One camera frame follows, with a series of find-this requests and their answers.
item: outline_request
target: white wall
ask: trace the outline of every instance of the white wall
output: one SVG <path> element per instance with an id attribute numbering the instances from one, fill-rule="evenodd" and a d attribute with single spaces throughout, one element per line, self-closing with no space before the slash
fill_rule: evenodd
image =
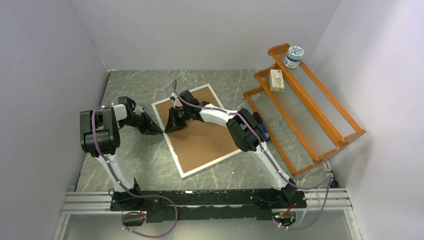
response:
<path id="1" fill-rule="evenodd" d="M 364 239 L 424 238 L 424 2 L 342 0 L 309 65 L 367 133 L 332 161 Z"/>
<path id="2" fill-rule="evenodd" d="M 340 0 L 71 0 L 109 69 L 264 69 L 290 43 L 307 61 Z"/>
<path id="3" fill-rule="evenodd" d="M 0 238 L 48 240 L 108 73 L 69 0 L 0 2 Z"/>

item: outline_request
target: brown board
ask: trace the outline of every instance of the brown board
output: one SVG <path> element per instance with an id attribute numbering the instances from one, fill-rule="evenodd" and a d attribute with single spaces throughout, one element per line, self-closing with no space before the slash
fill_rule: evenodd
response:
<path id="1" fill-rule="evenodd" d="M 199 102 L 207 101 L 217 107 L 223 107 L 209 84 L 191 92 Z M 169 109 L 173 105 L 169 99 L 152 104 L 162 128 L 168 122 Z M 187 127 L 182 130 L 164 133 L 165 138 L 168 137 L 170 150 L 175 153 L 174 159 L 175 155 L 177 157 L 175 163 L 182 178 L 187 177 L 188 173 L 193 174 L 240 152 L 226 127 L 198 120 L 188 120 L 186 124 Z"/>

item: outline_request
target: marble table surface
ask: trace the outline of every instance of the marble table surface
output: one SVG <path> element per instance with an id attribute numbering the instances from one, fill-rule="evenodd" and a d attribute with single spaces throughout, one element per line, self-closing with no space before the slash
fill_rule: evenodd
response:
<path id="1" fill-rule="evenodd" d="M 110 74 L 101 104 L 117 103 L 118 97 L 128 96 L 144 106 L 144 111 L 157 123 L 151 103 L 169 98 L 172 92 L 171 83 L 177 79 L 178 92 L 210 84 L 226 109 L 246 108 L 252 111 L 243 93 L 259 85 L 255 72 L 256 70 L 116 70 Z M 293 165 L 297 169 L 310 165 L 311 158 L 266 93 L 254 95 L 253 101 Z M 122 128 L 119 133 L 120 153 L 143 190 L 271 187 L 265 172 L 247 153 L 237 153 L 213 167 L 181 179 L 163 135 L 141 135 L 137 129 L 129 126 Z M 272 142 L 268 143 L 268 147 L 281 168 L 291 176 Z M 310 187 L 325 177 L 324 166 L 320 165 L 293 179 L 299 186 Z M 100 162 L 87 154 L 76 191 L 99 192 L 108 191 L 112 187 L 112 181 Z"/>

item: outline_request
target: blue and white container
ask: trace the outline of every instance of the blue and white container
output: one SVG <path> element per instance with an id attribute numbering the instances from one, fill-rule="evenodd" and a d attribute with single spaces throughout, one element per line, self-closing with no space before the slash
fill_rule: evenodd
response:
<path id="1" fill-rule="evenodd" d="M 299 64 L 301 64 L 303 57 L 304 50 L 301 47 L 291 46 L 287 51 L 287 55 L 285 56 L 283 63 L 289 69 L 295 69 L 299 67 Z"/>

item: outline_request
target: white box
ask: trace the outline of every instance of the white box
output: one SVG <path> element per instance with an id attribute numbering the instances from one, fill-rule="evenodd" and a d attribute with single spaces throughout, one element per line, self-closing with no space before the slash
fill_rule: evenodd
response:
<path id="1" fill-rule="evenodd" d="M 282 92 L 284 89 L 283 73 L 281 70 L 269 70 L 269 87 L 271 91 Z"/>

